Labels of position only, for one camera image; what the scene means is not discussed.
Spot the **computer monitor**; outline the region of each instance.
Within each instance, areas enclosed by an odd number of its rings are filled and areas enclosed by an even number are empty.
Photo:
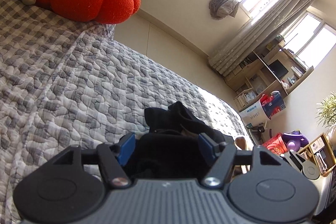
[[[268,67],[280,80],[288,73],[288,70],[284,67],[283,64],[281,64],[278,59],[271,63]]]

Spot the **potted plant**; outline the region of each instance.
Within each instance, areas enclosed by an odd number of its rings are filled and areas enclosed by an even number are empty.
[[[328,97],[318,103],[317,118],[319,124],[328,128],[327,134],[333,149],[336,149],[336,93],[332,92]]]

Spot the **blue clip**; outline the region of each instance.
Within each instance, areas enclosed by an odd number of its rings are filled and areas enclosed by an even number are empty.
[[[123,136],[117,146],[119,147],[117,161],[121,166],[125,166],[135,149],[135,134],[130,133]]]
[[[198,135],[198,147],[207,165],[212,166],[221,154],[219,145],[207,134]]]

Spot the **quilted bedspread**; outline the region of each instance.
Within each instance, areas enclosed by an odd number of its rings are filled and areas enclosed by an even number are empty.
[[[114,26],[0,0],[0,223],[19,219],[16,184],[69,145],[148,131],[146,107],[181,101],[223,133],[246,136],[225,102],[113,41]],[[86,170],[98,175],[98,169]]]

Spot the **purple object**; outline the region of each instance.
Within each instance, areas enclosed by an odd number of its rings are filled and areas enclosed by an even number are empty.
[[[284,133],[282,135],[282,140],[285,144],[290,141],[300,141],[300,147],[305,147],[309,144],[308,139],[301,134],[300,131],[293,131],[292,133]]]
[[[297,152],[300,150],[301,142],[300,140],[290,140],[286,146],[288,150],[293,149],[295,152]]]

